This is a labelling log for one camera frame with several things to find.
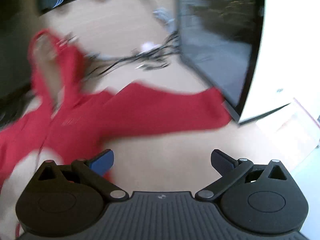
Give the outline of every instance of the black gripper pad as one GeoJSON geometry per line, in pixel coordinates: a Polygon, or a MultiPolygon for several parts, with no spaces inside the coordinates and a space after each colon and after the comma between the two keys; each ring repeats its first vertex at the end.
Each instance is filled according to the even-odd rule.
{"type": "MultiPolygon", "coordinates": [[[[54,238],[23,234],[20,240],[54,238]]],[[[90,228],[59,240],[306,240],[298,232],[257,236],[223,219],[212,203],[199,202],[189,192],[135,192],[125,202],[111,203],[90,228]]]]}

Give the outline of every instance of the silver screw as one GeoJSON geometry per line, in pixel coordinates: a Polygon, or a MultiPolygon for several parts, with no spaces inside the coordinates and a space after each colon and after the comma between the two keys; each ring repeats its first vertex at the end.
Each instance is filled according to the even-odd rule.
{"type": "Polygon", "coordinates": [[[123,198],[125,197],[125,192],[123,190],[114,190],[110,193],[113,198],[123,198]]]}
{"type": "Polygon", "coordinates": [[[198,196],[202,198],[211,198],[214,196],[214,193],[210,190],[200,190],[198,196]]]}

